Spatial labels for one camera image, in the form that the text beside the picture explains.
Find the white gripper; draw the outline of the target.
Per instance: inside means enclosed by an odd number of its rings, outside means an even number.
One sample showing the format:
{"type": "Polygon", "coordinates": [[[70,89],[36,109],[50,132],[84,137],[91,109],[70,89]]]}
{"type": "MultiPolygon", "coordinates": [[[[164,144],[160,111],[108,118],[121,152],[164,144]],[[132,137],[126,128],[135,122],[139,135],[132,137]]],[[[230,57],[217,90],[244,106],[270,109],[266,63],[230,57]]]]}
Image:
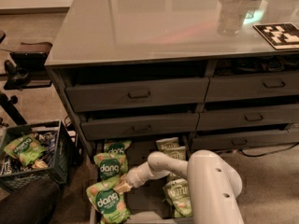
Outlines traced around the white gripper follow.
{"type": "Polygon", "coordinates": [[[132,188],[139,188],[154,177],[153,171],[147,162],[133,167],[127,174],[120,177],[118,183],[113,189],[118,193],[129,192],[132,188]]]}

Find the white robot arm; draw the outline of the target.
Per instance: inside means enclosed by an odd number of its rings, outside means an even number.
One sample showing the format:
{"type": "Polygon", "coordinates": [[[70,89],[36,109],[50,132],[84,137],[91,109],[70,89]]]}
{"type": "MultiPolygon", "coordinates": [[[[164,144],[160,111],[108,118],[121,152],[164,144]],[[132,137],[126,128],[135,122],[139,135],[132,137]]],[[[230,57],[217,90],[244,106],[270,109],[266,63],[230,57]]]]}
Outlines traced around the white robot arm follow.
{"type": "Polygon", "coordinates": [[[188,182],[193,224],[244,224],[236,201],[242,179],[230,164],[209,150],[195,151],[187,161],[151,152],[146,162],[121,177],[114,190],[128,192],[170,173],[188,182]]]}

